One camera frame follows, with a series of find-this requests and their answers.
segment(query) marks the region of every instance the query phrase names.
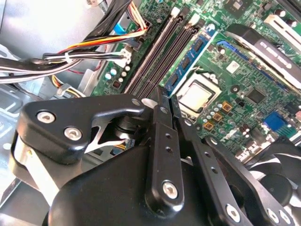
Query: blue ram stick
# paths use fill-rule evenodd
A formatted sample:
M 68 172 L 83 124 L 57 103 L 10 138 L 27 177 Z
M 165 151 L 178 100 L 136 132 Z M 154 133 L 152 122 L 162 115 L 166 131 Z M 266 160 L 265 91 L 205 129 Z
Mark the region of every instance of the blue ram stick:
M 192 44 L 190 50 L 186 53 L 175 72 L 170 76 L 165 84 L 168 94 L 173 95 L 179 87 L 185 82 L 189 71 L 194 67 L 214 37 L 217 35 L 215 30 L 207 30 L 207 37 L 200 34 Z

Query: motherboard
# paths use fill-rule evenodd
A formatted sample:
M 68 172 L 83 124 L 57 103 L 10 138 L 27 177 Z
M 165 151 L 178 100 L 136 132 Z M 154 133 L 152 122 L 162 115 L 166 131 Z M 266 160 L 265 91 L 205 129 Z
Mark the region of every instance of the motherboard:
M 301 10 L 289 0 L 143 0 L 148 32 L 117 51 L 93 96 L 177 95 L 200 138 L 245 162 L 301 129 Z M 136 31 L 132 22 L 128 32 Z

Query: blue sata port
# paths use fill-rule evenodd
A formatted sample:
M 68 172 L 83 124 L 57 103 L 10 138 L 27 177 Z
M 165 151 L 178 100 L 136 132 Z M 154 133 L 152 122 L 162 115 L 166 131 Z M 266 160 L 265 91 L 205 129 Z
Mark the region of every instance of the blue sata port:
M 272 131 L 277 132 L 283 126 L 286 126 L 287 122 L 277 112 L 270 114 L 265 120 L 264 124 L 267 125 Z
M 171 95 L 174 89 L 179 85 L 182 79 L 185 79 L 187 73 L 192 69 L 196 62 L 200 59 L 206 51 L 214 37 L 216 36 L 215 30 L 206 31 L 207 37 L 200 34 L 192 44 L 190 50 L 186 53 L 183 60 L 180 62 L 175 72 L 170 76 L 165 84 L 168 94 Z

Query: wire bundle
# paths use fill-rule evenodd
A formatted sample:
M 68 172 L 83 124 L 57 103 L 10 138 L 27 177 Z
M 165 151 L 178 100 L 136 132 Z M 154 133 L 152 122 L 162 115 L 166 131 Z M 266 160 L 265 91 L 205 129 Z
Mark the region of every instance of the wire bundle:
M 134 22 L 140 28 L 125 35 L 109 35 L 116 23 L 128 9 Z M 11 73 L 9 77 L 0 77 L 0 84 L 19 83 L 51 76 L 70 70 L 83 60 L 117 60 L 123 59 L 122 52 L 103 53 L 96 52 L 101 45 L 113 43 L 126 43 L 132 38 L 141 36 L 147 32 L 147 26 L 131 0 L 113 0 L 107 14 L 101 19 L 96 28 L 84 39 L 83 42 L 73 44 L 58 54 L 44 54 L 42 59 L 28 59 L 14 61 L 0 59 L 0 72 Z
M 62 81 L 60 81 L 55 75 L 51 76 L 51 81 L 55 87 L 58 89 L 64 85 Z M 73 96 L 80 98 L 80 97 L 86 97 L 83 93 L 79 92 L 77 89 L 70 87 L 66 90 L 67 93 L 72 94 Z

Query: silver screw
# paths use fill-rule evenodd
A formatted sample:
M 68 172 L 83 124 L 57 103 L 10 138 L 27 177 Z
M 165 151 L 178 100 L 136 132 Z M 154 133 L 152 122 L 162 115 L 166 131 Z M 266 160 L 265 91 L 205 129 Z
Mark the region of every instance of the silver screw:
M 133 104 L 134 104 L 134 105 L 136 105 L 136 106 L 140 106 L 140 102 L 139 102 L 139 100 L 132 99 L 132 102 L 133 102 Z
M 178 197 L 177 188 L 170 182 L 163 184 L 163 191 L 170 199 L 176 199 Z
M 185 123 L 186 123 L 186 125 L 188 125 L 188 126 L 192 126 L 191 122 L 190 122 L 189 120 L 187 120 L 187 119 L 185 119 Z
M 69 127 L 67 129 L 65 129 L 64 134 L 67 138 L 69 138 L 70 140 L 74 140 L 74 141 L 77 141 L 77 140 L 81 139 L 81 137 L 82 137 L 81 131 L 74 127 Z
M 288 217 L 282 210 L 279 210 L 279 213 L 280 213 L 281 218 L 282 218 L 288 225 L 290 225 L 290 224 L 291 224 L 291 220 L 289 219 L 289 217 Z
M 50 112 L 40 112 L 37 115 L 37 118 L 42 123 L 53 123 L 55 121 L 55 116 Z
M 210 140 L 211 140 L 212 144 L 217 145 L 217 141 L 213 137 L 211 137 Z
M 168 113 L 167 109 L 164 108 L 164 107 L 160 107 L 160 110 L 161 110 L 161 112 L 163 112 L 164 114 L 167 114 L 167 113 Z
M 271 209 L 268 209 L 268 214 L 269 214 L 269 217 L 276 223 L 278 224 L 280 221 L 279 221 L 279 218 L 277 217 L 276 213 L 274 213 Z
M 229 217 L 231 217 L 232 220 L 234 220 L 236 223 L 240 222 L 240 215 L 237 209 L 235 209 L 230 204 L 226 205 L 226 211 Z

